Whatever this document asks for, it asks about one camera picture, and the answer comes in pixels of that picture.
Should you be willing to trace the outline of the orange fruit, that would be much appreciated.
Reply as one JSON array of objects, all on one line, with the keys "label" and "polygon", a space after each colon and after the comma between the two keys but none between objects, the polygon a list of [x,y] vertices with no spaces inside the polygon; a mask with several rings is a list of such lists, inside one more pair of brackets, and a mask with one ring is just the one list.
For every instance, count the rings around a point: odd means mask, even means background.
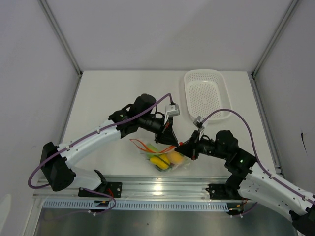
[{"label": "orange fruit", "polygon": [[184,162],[185,157],[182,156],[180,153],[172,151],[167,154],[168,159],[174,165],[180,165]]}]

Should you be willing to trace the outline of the clear orange-zipper zip bag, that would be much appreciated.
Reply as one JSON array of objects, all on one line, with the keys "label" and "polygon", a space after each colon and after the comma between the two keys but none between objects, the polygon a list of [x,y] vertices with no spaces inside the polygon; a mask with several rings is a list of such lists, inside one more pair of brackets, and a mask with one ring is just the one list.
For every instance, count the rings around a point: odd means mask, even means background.
[{"label": "clear orange-zipper zip bag", "polygon": [[175,169],[186,169],[191,161],[175,151],[175,146],[152,144],[142,139],[130,139],[137,147],[139,154],[148,164],[159,172],[170,172]]}]

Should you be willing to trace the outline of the green apple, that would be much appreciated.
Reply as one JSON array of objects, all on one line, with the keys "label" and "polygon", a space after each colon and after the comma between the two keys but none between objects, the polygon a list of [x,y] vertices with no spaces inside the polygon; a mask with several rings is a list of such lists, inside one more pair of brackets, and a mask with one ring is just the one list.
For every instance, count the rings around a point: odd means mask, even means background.
[{"label": "green apple", "polygon": [[160,153],[146,153],[145,156],[148,160],[150,160],[153,157],[159,157]]}]

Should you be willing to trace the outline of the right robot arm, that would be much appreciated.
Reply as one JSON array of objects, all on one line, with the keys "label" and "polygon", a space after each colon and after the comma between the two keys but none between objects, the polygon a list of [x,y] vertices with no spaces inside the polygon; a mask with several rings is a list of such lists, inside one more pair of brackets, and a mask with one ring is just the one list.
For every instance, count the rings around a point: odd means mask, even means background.
[{"label": "right robot arm", "polygon": [[229,130],[219,131],[214,140],[194,131],[175,151],[191,160],[200,154],[223,159],[231,173],[224,184],[226,198],[255,201],[281,214],[303,235],[315,234],[314,194],[261,167],[257,157],[238,146]]}]

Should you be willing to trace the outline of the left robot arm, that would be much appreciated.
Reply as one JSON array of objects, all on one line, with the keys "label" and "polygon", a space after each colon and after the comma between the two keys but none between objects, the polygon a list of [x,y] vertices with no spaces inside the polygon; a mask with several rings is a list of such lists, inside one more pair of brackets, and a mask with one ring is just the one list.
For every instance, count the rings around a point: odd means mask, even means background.
[{"label": "left robot arm", "polygon": [[109,183],[98,171],[87,171],[76,167],[84,157],[102,145],[120,140],[135,133],[139,128],[154,134],[154,141],[169,146],[178,146],[173,131],[173,118],[180,114],[178,104],[173,101],[165,107],[160,118],[152,112],[158,101],[149,94],[142,94],[134,103],[115,111],[108,119],[90,133],[68,143],[44,145],[41,170],[54,192],[68,187],[79,188],[80,197],[100,197],[108,194]]}]

